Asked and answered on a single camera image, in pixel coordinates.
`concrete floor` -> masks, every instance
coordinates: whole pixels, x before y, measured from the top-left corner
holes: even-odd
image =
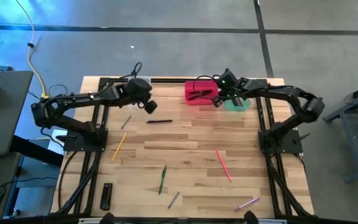
[[[7,2],[0,1],[0,24],[27,24],[16,2]],[[252,0],[21,2],[38,25],[258,28]],[[358,30],[357,0],[260,0],[260,8],[266,29]],[[0,30],[0,65],[30,70],[26,62],[30,36],[29,31]],[[127,74],[137,61],[143,62],[145,76],[213,75],[226,67],[239,77],[267,76],[259,34],[38,31],[36,42],[32,61],[46,85],[64,84],[74,92],[85,75]],[[274,77],[324,98],[321,117],[358,89],[358,35],[269,34],[267,45]],[[35,78],[30,89],[40,94]],[[52,94],[60,91],[54,89]],[[17,127],[23,138],[39,137],[29,107],[35,100],[26,99]],[[345,184],[341,179],[353,172],[354,165],[340,122],[327,125],[319,119],[299,130],[311,133],[303,149],[315,213],[358,221],[358,182]],[[40,195],[48,192],[37,190]],[[17,205],[22,209],[25,195]]]

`black marker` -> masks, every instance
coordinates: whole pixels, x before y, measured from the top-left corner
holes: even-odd
[[[148,122],[146,122],[147,124],[153,124],[153,123],[167,123],[167,122],[172,122],[173,120],[150,120]]]

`black cable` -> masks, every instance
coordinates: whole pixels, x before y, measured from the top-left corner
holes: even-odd
[[[196,82],[197,82],[198,80],[200,80],[200,78],[203,78],[203,77],[210,78],[210,79],[212,79],[213,82],[216,83],[215,77],[220,77],[220,75],[213,75],[212,77],[209,76],[209,75],[200,75],[200,76],[197,77],[197,78],[194,80],[194,82],[193,82],[193,91],[196,91]],[[201,95],[199,95],[199,96],[197,96],[197,97],[200,97],[200,98],[202,98],[202,99],[207,99],[207,100],[212,100],[212,99],[213,99],[213,98],[203,97],[203,96],[201,96]]]
[[[65,175],[67,165],[70,163],[71,159],[74,157],[75,154],[77,154],[76,151],[73,152],[73,154],[67,159],[67,162],[66,162],[65,166],[63,167],[62,174],[60,176],[59,188],[57,190],[57,204],[58,204],[59,209],[61,209],[61,207],[62,207],[62,204],[60,203],[60,198],[62,197],[62,194],[60,192],[60,189],[62,187],[62,179],[63,179],[63,176]]]
[[[302,162],[303,170],[306,173],[306,166],[305,166],[305,162],[303,162],[303,159],[297,153],[294,153],[293,155],[296,156],[297,158],[299,158],[299,160]]]
[[[4,185],[11,184],[11,183],[14,183],[14,182],[17,183],[17,182],[27,182],[27,181],[30,181],[30,180],[45,180],[45,179],[55,179],[55,180],[57,180],[56,177],[33,177],[33,178],[28,179],[28,180],[13,180],[13,181],[9,181],[9,182],[1,184],[0,187],[3,187]]]
[[[30,96],[33,96],[35,98],[37,98],[38,100],[40,99],[37,95],[35,95],[33,92],[31,92],[30,90],[27,90],[27,93],[30,95]]]
[[[41,128],[41,134],[42,134],[42,135],[48,136],[51,141],[53,141],[54,143],[57,143],[60,147],[63,147],[63,145],[60,144],[58,141],[54,140],[52,136],[50,136],[50,135],[47,134],[47,133],[44,133],[44,129],[45,129],[45,127]]]
[[[354,92],[348,94],[348,95],[343,99],[342,102],[343,102],[344,104],[346,104],[346,105],[353,105],[353,106],[358,107],[358,105],[355,105],[355,104],[353,104],[353,103],[346,103],[347,98],[348,98],[349,96],[351,96],[353,93],[354,93]]]
[[[131,71],[131,74],[129,75],[124,75],[123,77],[119,77],[120,79],[121,78],[127,78],[127,77],[131,77],[133,76],[134,78],[136,78],[137,74],[140,72],[140,70],[142,69],[142,62],[137,62],[134,69]]]
[[[66,95],[68,94],[68,92],[67,92],[67,87],[66,87],[65,85],[63,85],[63,84],[56,84],[56,85],[52,85],[52,86],[49,87],[49,90],[48,90],[48,96],[49,96],[49,97],[51,97],[51,96],[50,96],[50,89],[51,89],[52,87],[55,87],[55,86],[62,86],[62,87],[64,87],[64,89],[66,90]]]

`wooden table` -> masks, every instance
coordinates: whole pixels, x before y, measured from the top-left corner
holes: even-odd
[[[96,91],[99,78],[84,77],[81,92]],[[284,84],[281,78],[270,78],[268,82]],[[257,139],[260,128],[255,100],[251,100],[251,107],[244,112],[225,111],[223,106],[188,106],[182,83],[152,85],[152,99],[158,104],[153,114],[137,106],[110,109],[108,145],[101,158],[92,216],[101,217],[106,213],[99,209],[101,192],[105,182],[112,182],[110,212],[117,217],[241,218],[247,210],[252,210],[259,218],[272,218],[267,169]],[[272,106],[276,121],[290,116],[287,102],[272,100]],[[75,118],[90,121],[92,112],[93,107],[78,108]],[[121,130],[129,115],[132,119]],[[148,119],[173,119],[173,123],[146,124]],[[126,140],[116,160],[111,162],[126,131]],[[232,183],[224,173],[216,149],[220,150]],[[67,167],[62,204],[78,185],[83,158],[84,153],[79,152]],[[163,191],[158,195],[165,165],[167,175]],[[294,155],[284,154],[283,165],[289,189],[302,206],[313,213],[301,162]],[[168,210],[168,204],[178,191],[180,196]],[[87,194],[88,188],[84,191],[81,211]],[[281,191],[278,195],[284,212]],[[260,197],[260,201],[234,212],[238,205],[254,197]],[[57,208],[56,190],[52,212]]]

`table leg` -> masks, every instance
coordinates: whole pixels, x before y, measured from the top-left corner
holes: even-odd
[[[63,161],[62,155],[45,149],[44,147],[38,146],[16,135],[13,136],[10,151],[19,152],[24,156],[38,159],[42,162],[56,166],[61,166]]]

